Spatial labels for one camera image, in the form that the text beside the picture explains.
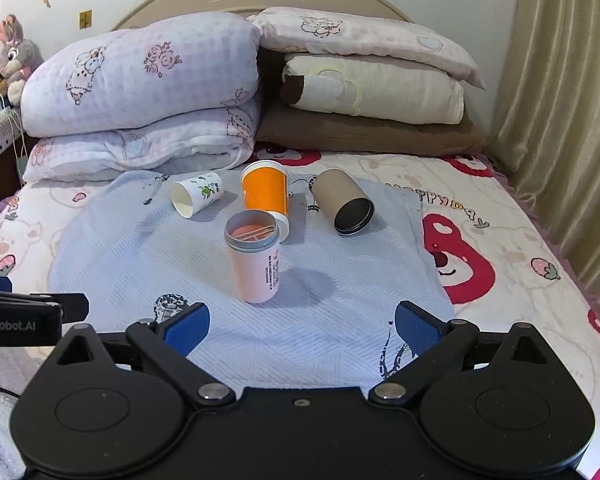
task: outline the orange and white cup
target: orange and white cup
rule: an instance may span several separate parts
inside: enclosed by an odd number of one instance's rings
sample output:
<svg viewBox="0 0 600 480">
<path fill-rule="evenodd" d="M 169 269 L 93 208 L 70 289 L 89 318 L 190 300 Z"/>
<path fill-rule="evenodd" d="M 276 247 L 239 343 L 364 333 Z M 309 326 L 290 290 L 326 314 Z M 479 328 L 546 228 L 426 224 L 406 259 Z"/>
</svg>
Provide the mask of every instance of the orange and white cup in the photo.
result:
<svg viewBox="0 0 600 480">
<path fill-rule="evenodd" d="M 273 215 L 280 241 L 289 234 L 286 171 L 274 160 L 259 160 L 242 171 L 242 192 L 246 209 L 259 209 Z"/>
</svg>

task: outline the black cup bottom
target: black cup bottom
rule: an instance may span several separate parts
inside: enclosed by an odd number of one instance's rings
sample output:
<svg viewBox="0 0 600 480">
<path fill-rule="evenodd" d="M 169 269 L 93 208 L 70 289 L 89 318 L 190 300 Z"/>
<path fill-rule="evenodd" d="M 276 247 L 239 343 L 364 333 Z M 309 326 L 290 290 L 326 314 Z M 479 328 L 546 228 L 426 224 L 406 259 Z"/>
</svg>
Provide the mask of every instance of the black cup bottom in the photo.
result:
<svg viewBox="0 0 600 480">
<path fill-rule="evenodd" d="M 333 225 L 341 235 L 352 235 L 366 226 L 373 216 L 373 202 L 368 198 L 355 198 L 340 208 Z"/>
</svg>

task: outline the gray plush bunny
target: gray plush bunny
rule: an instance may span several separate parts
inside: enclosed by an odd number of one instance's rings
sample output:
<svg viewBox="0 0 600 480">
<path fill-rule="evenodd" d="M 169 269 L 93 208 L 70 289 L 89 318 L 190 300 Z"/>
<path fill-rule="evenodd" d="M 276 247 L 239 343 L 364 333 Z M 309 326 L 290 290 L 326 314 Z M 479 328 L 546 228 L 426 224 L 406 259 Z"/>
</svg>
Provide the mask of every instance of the gray plush bunny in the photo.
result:
<svg viewBox="0 0 600 480">
<path fill-rule="evenodd" d="M 42 62 L 36 45 L 24 39 L 22 26 L 13 14 L 0 22 L 0 41 L 4 44 L 0 59 L 0 74 L 8 80 L 7 96 L 18 106 L 24 85 Z"/>
</svg>

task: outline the metal bolt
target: metal bolt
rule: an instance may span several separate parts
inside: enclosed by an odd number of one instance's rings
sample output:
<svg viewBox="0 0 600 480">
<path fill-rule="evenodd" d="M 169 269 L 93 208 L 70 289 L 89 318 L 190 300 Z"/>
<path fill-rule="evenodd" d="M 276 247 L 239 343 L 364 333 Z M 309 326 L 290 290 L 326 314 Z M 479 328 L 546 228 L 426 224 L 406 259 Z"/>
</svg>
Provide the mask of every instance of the metal bolt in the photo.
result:
<svg viewBox="0 0 600 480">
<path fill-rule="evenodd" d="M 405 396 L 407 389 L 398 383 L 382 383 L 375 387 L 374 392 L 384 400 L 395 400 Z"/>
<path fill-rule="evenodd" d="M 222 400 L 229 394 L 231 390 L 222 383 L 207 383 L 198 388 L 198 395 L 205 400 Z"/>
</svg>

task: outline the beige curtain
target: beige curtain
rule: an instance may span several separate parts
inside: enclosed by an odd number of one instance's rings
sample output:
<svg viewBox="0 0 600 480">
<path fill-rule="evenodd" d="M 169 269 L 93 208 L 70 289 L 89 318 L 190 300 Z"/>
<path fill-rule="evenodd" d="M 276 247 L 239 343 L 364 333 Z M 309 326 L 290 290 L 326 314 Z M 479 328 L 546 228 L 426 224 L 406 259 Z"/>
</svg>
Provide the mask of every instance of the beige curtain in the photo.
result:
<svg viewBox="0 0 600 480">
<path fill-rule="evenodd" d="M 490 154 L 600 302 L 600 0 L 518 0 L 493 131 Z"/>
</svg>

